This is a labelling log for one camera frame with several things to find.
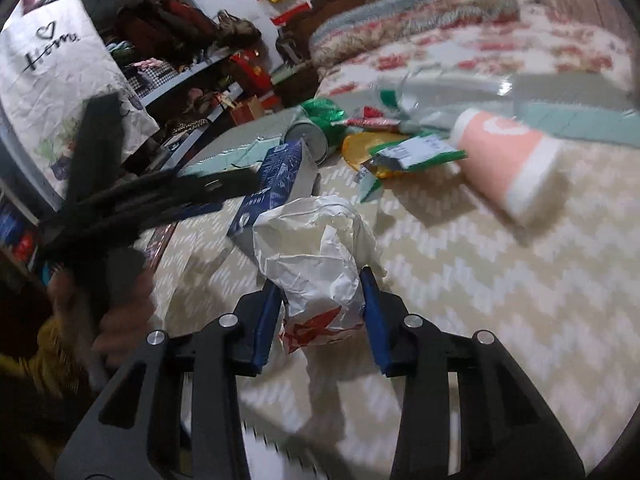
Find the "floral blanket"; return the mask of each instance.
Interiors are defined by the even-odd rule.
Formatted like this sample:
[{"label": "floral blanket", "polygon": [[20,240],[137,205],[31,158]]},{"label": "floral blanket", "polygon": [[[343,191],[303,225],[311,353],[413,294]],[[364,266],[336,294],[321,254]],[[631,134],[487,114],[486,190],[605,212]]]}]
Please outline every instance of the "floral blanket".
[{"label": "floral blanket", "polygon": [[400,80],[425,64],[494,75],[599,73],[625,91],[632,89],[630,51],[623,40],[523,2],[517,22],[439,28],[359,54],[326,71],[318,95],[368,88],[379,78]]},{"label": "floral blanket", "polygon": [[309,40],[318,68],[419,32],[518,19],[517,0],[377,0],[324,22]]}]

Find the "white logo on cup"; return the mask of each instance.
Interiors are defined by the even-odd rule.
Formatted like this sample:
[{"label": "white logo on cup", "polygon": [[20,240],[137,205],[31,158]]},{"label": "white logo on cup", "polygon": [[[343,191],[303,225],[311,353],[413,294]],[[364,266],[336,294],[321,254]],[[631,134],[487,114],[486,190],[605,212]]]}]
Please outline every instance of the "white logo on cup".
[{"label": "white logo on cup", "polygon": [[[500,126],[500,124],[498,124],[498,120],[506,122],[508,127],[503,128]],[[487,119],[482,124],[482,127],[486,132],[497,135],[526,135],[531,131],[531,129],[526,126],[512,123],[511,121],[507,121],[501,117],[492,117],[491,119]]]}]

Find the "clothes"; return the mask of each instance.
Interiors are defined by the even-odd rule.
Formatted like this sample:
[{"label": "clothes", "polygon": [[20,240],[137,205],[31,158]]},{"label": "clothes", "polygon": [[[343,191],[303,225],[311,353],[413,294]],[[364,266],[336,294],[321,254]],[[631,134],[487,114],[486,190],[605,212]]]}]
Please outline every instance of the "clothes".
[{"label": "clothes", "polygon": [[0,460],[19,480],[47,479],[94,398],[86,374],[50,318],[29,359],[0,355]]}]

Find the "bed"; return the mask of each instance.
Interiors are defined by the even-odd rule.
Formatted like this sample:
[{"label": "bed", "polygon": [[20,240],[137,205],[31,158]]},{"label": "bed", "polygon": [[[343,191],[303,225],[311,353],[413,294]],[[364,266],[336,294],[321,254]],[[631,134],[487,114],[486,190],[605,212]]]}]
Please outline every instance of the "bed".
[{"label": "bed", "polygon": [[[343,12],[359,18],[363,4],[380,0],[319,1],[324,6],[314,2],[290,33],[306,38],[311,58],[319,52],[318,93],[347,110],[370,102],[369,86],[381,74],[399,78],[424,64],[491,74],[601,75],[609,86],[594,91],[602,99],[633,87],[625,41],[534,0],[455,0],[467,4],[468,23],[384,38],[333,59],[323,45],[340,43],[353,23],[333,20],[314,35],[318,28]],[[328,6],[340,12],[328,16]],[[385,9],[374,22],[388,19]],[[291,117],[286,110],[235,128],[226,139],[279,136]],[[228,148],[223,137],[198,158]],[[378,209],[363,214],[383,249],[385,286],[409,311],[447,332],[494,331],[549,403],[586,470],[595,471],[592,478],[625,478],[601,475],[611,464],[603,458],[640,400],[640,151],[568,142],[561,169],[564,206],[527,240],[462,180],[440,171],[390,181]],[[320,191],[353,199],[354,175],[334,155],[322,165]],[[260,287],[255,266],[225,240],[238,203],[175,229],[156,274],[158,313],[172,335],[201,329]],[[238,389],[242,418],[281,452],[306,458],[332,478],[388,478],[402,384],[380,376],[364,334],[290,356],[275,344],[261,377],[239,380]],[[633,418],[627,445],[613,455],[634,448],[637,424]],[[275,478],[269,474],[264,478]]]}]

